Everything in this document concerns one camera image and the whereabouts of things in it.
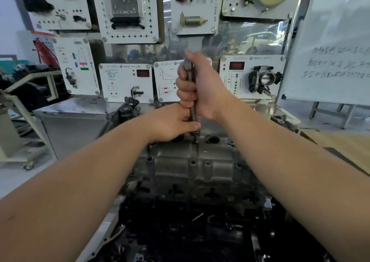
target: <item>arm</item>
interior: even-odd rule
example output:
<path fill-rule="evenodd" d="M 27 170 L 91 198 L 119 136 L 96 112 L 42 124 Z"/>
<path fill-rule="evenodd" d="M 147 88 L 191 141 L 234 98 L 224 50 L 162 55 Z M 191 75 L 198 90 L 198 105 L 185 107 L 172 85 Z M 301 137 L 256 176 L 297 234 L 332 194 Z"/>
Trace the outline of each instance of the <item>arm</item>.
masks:
<path fill-rule="evenodd" d="M 141 150 L 200 128 L 169 105 L 113 129 L 0 201 L 3 261 L 75 261 L 125 183 Z"/>
<path fill-rule="evenodd" d="M 181 104 L 198 98 L 197 114 L 227 131 L 257 178 L 338 262 L 368 261 L 370 178 L 253 111 L 227 91 L 203 55 L 187 56 L 198 73 L 196 84 L 187 82 L 179 67 Z"/>

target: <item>whiteboard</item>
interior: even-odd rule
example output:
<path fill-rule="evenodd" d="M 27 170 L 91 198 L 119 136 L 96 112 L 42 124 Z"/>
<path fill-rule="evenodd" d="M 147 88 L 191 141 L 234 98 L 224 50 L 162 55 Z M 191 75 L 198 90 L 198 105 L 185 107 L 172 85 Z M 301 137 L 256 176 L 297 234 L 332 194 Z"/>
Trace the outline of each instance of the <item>whiteboard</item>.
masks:
<path fill-rule="evenodd" d="M 370 0 L 310 0 L 282 97 L 370 105 L 369 28 Z"/>

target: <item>car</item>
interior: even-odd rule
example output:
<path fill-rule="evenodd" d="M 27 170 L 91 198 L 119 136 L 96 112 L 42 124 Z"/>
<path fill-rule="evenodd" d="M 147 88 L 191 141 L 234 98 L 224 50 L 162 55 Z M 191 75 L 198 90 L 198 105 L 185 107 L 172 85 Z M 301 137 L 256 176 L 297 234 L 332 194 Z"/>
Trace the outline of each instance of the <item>car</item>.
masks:
<path fill-rule="evenodd" d="M 258 46 L 263 44 L 269 44 L 276 41 L 276 35 L 269 31 L 253 33 L 246 36 L 245 40 L 239 45 L 239 54 L 256 54 L 258 51 Z"/>

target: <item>hand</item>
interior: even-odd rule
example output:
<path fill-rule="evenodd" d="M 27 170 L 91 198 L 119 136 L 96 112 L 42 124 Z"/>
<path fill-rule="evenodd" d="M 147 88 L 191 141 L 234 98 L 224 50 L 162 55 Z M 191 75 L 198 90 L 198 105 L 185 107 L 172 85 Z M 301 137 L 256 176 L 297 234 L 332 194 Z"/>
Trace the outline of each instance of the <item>hand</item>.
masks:
<path fill-rule="evenodd" d="M 180 134 L 196 131 L 201 128 L 198 122 L 187 122 L 190 110 L 174 103 L 150 111 L 134 120 L 140 123 L 141 129 L 148 135 L 148 142 L 169 141 Z"/>
<path fill-rule="evenodd" d="M 208 59 L 201 53 L 185 51 L 187 58 L 194 64 L 196 83 L 187 81 L 187 73 L 180 64 L 177 73 L 179 78 L 176 85 L 180 104 L 189 108 L 196 103 L 197 115 L 209 120 L 216 120 L 218 112 L 228 107 L 234 96 L 226 89 L 220 75 L 209 64 Z"/>

